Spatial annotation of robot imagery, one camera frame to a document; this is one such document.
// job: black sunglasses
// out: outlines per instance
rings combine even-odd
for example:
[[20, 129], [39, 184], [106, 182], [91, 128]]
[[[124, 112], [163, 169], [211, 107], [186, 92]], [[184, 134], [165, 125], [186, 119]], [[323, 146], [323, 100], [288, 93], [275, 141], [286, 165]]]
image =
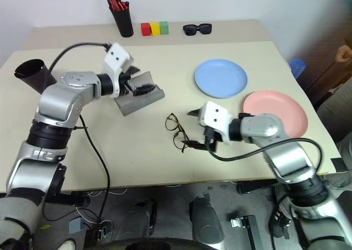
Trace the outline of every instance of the black sunglasses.
[[202, 34], [210, 34], [212, 25], [210, 23], [202, 23], [199, 26], [195, 24], [188, 24], [183, 26], [185, 34], [188, 36], [195, 35], [197, 31], [200, 31]]
[[179, 123], [175, 114], [171, 113], [165, 120], [165, 128], [169, 131], [174, 131], [178, 129], [178, 131], [174, 134], [174, 145], [184, 152], [184, 150], [188, 147], [183, 141], [188, 141], [189, 138]]

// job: yellow block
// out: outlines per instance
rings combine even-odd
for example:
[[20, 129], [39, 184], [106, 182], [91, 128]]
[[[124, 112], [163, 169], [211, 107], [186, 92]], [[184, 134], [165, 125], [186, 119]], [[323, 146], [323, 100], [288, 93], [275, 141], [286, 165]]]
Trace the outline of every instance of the yellow block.
[[150, 28], [152, 29], [152, 35], [160, 35], [160, 25], [159, 23], [150, 23]]

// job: metal bracket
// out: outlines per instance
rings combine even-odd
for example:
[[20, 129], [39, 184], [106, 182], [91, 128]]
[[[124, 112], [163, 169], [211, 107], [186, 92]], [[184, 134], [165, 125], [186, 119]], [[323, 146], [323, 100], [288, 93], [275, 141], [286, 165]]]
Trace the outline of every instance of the metal bracket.
[[249, 242], [252, 250], [263, 250], [262, 241], [260, 239], [257, 220], [254, 215], [239, 216], [231, 219], [231, 226], [233, 228], [239, 227], [247, 229]]

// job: red block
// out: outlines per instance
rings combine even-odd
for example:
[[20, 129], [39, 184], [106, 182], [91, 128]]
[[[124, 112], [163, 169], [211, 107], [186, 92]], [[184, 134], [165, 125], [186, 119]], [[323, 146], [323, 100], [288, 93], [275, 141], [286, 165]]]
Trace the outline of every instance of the red block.
[[141, 23], [141, 30], [143, 36], [150, 36], [152, 35], [152, 30], [150, 28], [149, 23]]

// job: black pen cup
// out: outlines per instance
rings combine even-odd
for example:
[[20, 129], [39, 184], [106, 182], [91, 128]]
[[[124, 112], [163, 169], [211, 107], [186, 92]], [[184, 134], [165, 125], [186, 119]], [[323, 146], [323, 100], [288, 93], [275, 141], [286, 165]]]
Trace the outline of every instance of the black pen cup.
[[133, 27], [131, 22], [130, 7], [125, 10], [112, 10], [117, 27], [119, 28], [122, 37], [131, 37], [133, 35]]
[[32, 59], [19, 65], [15, 70], [15, 77], [22, 80], [39, 94], [50, 85], [57, 81], [55, 77], [49, 73], [43, 60]]

